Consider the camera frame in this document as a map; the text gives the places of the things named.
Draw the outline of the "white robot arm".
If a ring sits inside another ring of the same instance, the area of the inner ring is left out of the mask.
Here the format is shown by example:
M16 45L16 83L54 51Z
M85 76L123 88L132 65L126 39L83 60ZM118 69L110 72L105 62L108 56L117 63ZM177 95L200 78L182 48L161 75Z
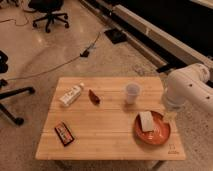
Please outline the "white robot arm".
M213 88L207 85L210 69L204 64L195 63L172 71L167 77L167 86L162 94L165 106L163 119L169 122L176 117L186 100L213 113Z

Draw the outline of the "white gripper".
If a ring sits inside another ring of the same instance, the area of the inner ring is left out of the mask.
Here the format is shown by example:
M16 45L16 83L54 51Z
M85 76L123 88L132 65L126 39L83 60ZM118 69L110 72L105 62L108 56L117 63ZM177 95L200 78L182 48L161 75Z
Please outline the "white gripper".
M163 121L170 122L170 121L174 120L177 115L177 113L174 111L180 110L181 107L184 105L185 101L184 100L172 101L172 100L169 100L165 94L163 94L162 103L165 106L165 109L167 110L164 112Z

